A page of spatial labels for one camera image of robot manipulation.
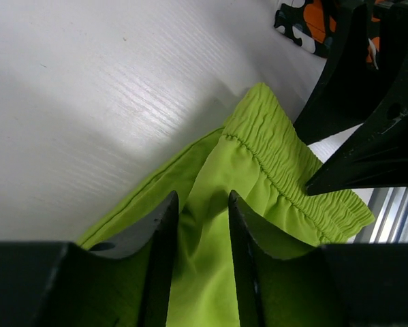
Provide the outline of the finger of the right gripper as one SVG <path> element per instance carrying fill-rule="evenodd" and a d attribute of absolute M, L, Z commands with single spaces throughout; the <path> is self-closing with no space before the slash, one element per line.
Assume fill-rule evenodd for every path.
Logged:
<path fill-rule="evenodd" d="M 294 123 L 306 144 L 357 125 L 408 129 L 408 1 L 340 5 L 326 65 Z"/>
<path fill-rule="evenodd" d="M 376 187 L 408 187 L 408 50 L 378 107 L 305 185 L 310 196 Z"/>

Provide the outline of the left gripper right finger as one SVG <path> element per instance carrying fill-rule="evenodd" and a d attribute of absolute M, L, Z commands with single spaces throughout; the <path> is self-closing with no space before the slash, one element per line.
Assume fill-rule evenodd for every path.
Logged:
<path fill-rule="evenodd" d="M 408 326 L 408 243 L 313 247 L 228 207 L 241 326 Z"/>

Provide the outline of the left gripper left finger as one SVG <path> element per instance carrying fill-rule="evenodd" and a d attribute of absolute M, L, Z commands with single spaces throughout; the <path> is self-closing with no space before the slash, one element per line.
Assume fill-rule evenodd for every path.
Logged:
<path fill-rule="evenodd" d="M 165 326 L 178 195 L 109 239 L 0 241 L 0 326 Z"/>

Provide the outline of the orange camouflage shorts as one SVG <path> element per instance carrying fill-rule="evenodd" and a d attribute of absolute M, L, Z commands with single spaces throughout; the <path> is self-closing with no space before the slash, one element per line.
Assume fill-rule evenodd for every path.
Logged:
<path fill-rule="evenodd" d="M 274 28 L 297 46 L 327 58 L 336 33 L 339 10 L 347 1 L 277 1 Z M 368 8 L 367 65 L 379 69 L 379 23 L 373 17 L 373 6 L 382 1 L 359 1 Z"/>

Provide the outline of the green shorts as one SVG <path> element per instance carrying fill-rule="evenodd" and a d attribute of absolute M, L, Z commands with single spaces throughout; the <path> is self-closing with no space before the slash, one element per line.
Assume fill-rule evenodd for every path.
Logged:
<path fill-rule="evenodd" d="M 171 191 L 179 198 L 178 253 L 167 324 L 238 326 L 227 198 L 313 246 L 344 243 L 373 222 L 350 190 L 309 197 L 321 161 L 296 135 L 270 88 L 252 87 L 222 127 L 164 163 L 80 239 L 89 248 L 133 224 Z"/>

